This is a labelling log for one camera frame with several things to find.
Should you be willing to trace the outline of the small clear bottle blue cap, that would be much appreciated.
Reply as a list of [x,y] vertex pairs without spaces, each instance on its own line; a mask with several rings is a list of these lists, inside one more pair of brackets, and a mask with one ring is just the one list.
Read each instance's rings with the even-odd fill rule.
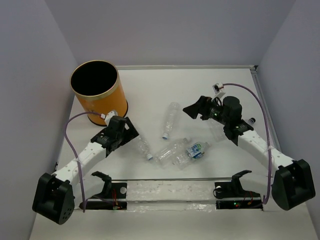
[[153,154],[151,152],[150,149],[150,145],[148,143],[148,141],[142,137],[141,135],[138,136],[137,139],[137,147],[139,152],[148,160],[152,160],[153,159]]

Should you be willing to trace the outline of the bottle with green blue label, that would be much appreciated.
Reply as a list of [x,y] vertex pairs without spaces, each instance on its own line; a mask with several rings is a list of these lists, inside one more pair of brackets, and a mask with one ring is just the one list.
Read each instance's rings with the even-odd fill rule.
[[210,147],[211,145],[208,142],[198,141],[179,152],[174,157],[172,163],[182,170],[201,159],[205,155],[206,150]]

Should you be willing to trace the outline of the small bottle black cap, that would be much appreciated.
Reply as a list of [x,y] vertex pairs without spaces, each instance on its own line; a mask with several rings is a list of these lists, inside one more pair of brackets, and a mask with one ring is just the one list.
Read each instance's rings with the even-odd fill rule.
[[253,126],[256,123],[256,119],[254,117],[251,117],[251,118],[247,119],[246,122],[249,125]]

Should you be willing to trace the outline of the crushed clear bottle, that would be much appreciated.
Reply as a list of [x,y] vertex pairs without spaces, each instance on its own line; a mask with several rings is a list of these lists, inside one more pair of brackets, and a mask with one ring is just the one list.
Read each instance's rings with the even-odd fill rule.
[[186,156],[187,147],[190,143],[188,138],[178,138],[159,150],[155,155],[155,161],[161,169],[177,164]]

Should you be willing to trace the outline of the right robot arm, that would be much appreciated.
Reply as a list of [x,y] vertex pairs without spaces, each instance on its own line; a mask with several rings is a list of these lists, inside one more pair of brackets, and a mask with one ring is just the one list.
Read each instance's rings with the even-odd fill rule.
[[270,146],[254,128],[242,118],[242,105],[234,96],[224,99],[201,96],[196,103],[184,107],[183,112],[192,119],[212,119],[223,125],[228,140],[243,149],[267,168],[266,194],[262,204],[269,198],[285,211],[314,198],[316,190],[310,165],[304,160],[294,160]]

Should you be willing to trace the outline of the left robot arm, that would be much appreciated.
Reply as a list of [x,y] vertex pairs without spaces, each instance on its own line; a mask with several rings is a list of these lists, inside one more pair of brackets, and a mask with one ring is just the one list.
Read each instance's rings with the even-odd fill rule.
[[138,136],[139,132],[128,117],[112,116],[107,127],[92,137],[74,159],[54,173],[44,173],[39,178],[32,210],[62,225],[75,207],[86,206],[88,198],[108,196],[112,192],[111,177],[100,171],[86,174]]

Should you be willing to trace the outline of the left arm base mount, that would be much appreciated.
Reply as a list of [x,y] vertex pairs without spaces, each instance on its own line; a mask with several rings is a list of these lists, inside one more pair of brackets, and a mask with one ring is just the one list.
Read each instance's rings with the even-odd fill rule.
[[125,181],[113,181],[100,171],[93,172],[83,180],[85,203],[77,203],[81,210],[122,211],[127,209],[128,184]]

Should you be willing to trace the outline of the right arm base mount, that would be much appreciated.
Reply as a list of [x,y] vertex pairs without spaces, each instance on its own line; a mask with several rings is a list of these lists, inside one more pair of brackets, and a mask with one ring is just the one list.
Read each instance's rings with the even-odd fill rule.
[[250,170],[243,170],[235,173],[231,180],[214,183],[212,194],[216,198],[217,210],[263,210],[261,195],[254,191],[244,190],[240,182],[240,178],[249,173],[251,173]]

